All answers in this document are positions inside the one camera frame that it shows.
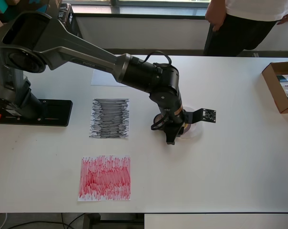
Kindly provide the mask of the person right hand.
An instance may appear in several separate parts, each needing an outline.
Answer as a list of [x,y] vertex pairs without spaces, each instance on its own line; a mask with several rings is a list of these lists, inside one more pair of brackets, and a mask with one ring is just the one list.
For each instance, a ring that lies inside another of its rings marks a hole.
[[226,17],[225,6],[209,5],[205,14],[205,19],[212,25],[212,31],[218,31],[223,25]]

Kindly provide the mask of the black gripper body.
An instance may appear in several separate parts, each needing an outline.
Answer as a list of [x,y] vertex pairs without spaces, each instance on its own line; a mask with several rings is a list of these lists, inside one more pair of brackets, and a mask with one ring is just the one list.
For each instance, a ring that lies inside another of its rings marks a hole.
[[168,145],[174,145],[175,144],[175,139],[177,138],[177,125],[184,124],[185,122],[183,119],[177,119],[173,120],[170,118],[166,118],[164,120],[164,126],[163,126],[163,131],[166,136],[166,143]]

